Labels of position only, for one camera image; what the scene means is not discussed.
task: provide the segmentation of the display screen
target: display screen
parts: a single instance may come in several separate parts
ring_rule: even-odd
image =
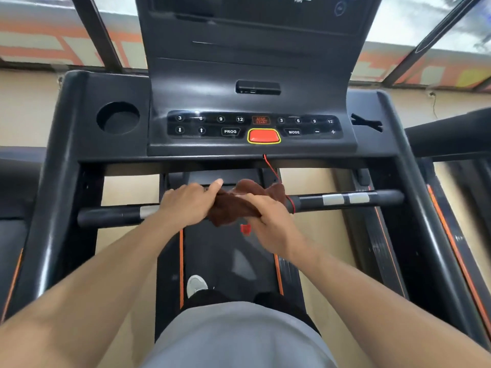
[[[153,0],[163,13],[355,35],[373,0]]]

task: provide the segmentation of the leg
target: leg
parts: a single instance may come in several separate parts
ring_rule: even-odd
[[[208,289],[206,281],[199,275],[193,275],[189,278],[187,281],[186,291],[187,300],[184,301],[181,312],[192,307],[214,305],[217,303],[232,301],[219,291]]]
[[[273,309],[291,315],[293,317],[296,317],[298,320],[301,320],[305,324],[307,324],[318,334],[321,334],[321,332],[319,332],[319,330],[315,326],[310,316],[307,315],[307,313],[304,310],[302,310],[297,305],[290,303],[284,296],[280,295],[279,293],[274,293],[274,292],[259,293],[254,298],[254,303],[267,307],[268,309]]]

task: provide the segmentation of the white shoe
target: white shoe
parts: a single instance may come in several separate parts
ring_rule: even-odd
[[[196,292],[202,291],[205,289],[208,289],[208,284],[206,284],[205,279],[199,275],[193,275],[187,281],[186,293],[187,293],[188,298],[190,298]]]

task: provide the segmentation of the red wire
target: red wire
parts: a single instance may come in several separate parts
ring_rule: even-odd
[[[266,161],[266,164],[267,166],[269,166],[269,168],[271,169],[271,171],[274,173],[274,175],[276,176],[276,178],[278,179],[278,182],[279,182],[279,177],[278,177],[278,174],[276,173],[276,171],[273,169],[273,167],[271,166],[270,162],[267,160],[267,157],[266,157],[266,154],[263,155],[263,158],[264,158],[264,161]],[[292,207],[293,207],[293,214],[295,214],[295,204],[293,204],[293,201],[292,199],[290,198],[290,196],[286,195],[286,198],[288,200],[290,200],[290,203],[292,204]]]

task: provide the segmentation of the orange stripe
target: orange stripe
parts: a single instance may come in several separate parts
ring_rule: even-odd
[[[0,319],[0,324],[5,321],[5,317],[7,316],[7,309],[10,304],[10,300],[12,299],[12,294],[14,293],[15,283],[17,281],[17,277],[19,276],[19,270],[21,268],[22,262],[22,253],[24,248],[21,249],[21,253],[19,253],[19,258],[17,259],[17,265],[15,266],[14,276],[12,277],[12,282],[10,283],[10,289],[8,291],[7,301],[3,306],[2,319]]]
[[[179,308],[184,306],[184,231],[179,231]]]
[[[433,202],[433,205],[438,213],[438,216],[440,218],[440,222],[443,225],[443,228],[445,229],[445,233],[447,234],[448,240],[450,241],[450,245],[454,251],[455,257],[457,258],[457,262],[459,263],[459,266],[462,270],[462,273],[464,275],[465,280],[467,281],[467,285],[470,288],[470,292],[472,293],[472,297],[474,298],[474,302],[476,303],[476,306],[479,310],[479,314],[481,315],[481,318],[484,322],[484,325],[486,326],[486,330],[488,332],[488,337],[491,338],[491,322],[489,321],[488,314],[486,313],[486,309],[484,308],[484,305],[481,301],[481,298],[479,297],[479,293],[476,290],[476,287],[474,286],[474,283],[472,281],[472,278],[470,277],[470,274],[467,270],[467,267],[465,266],[465,263],[463,261],[462,255],[460,254],[459,248],[457,247],[457,244],[455,243],[455,240],[453,238],[453,235],[450,231],[450,228],[448,227],[447,221],[445,221],[445,217],[443,216],[443,213],[440,209],[440,206],[438,205],[437,198],[435,197],[433,193],[433,189],[431,188],[430,185],[426,185],[428,188],[428,192],[430,193],[431,200]]]
[[[396,263],[394,261],[394,257],[392,256],[392,251],[390,250],[389,241],[387,240],[387,236],[385,236],[384,225],[382,225],[382,220],[380,219],[380,215],[378,214],[377,208],[375,207],[374,209],[375,209],[375,213],[377,214],[378,222],[380,223],[380,228],[382,229],[382,235],[384,235],[385,243],[387,244],[387,248],[389,249],[390,259],[392,260],[392,264],[394,265],[394,268],[396,269],[397,280],[399,281],[399,285],[401,286],[402,294],[405,297],[406,294],[404,293],[404,287],[402,286],[401,278],[399,278],[399,273],[397,272]]]
[[[276,267],[276,277],[278,278],[279,294],[283,296],[283,282],[281,281],[281,273],[279,271],[279,259],[277,254],[274,254],[274,265]]]

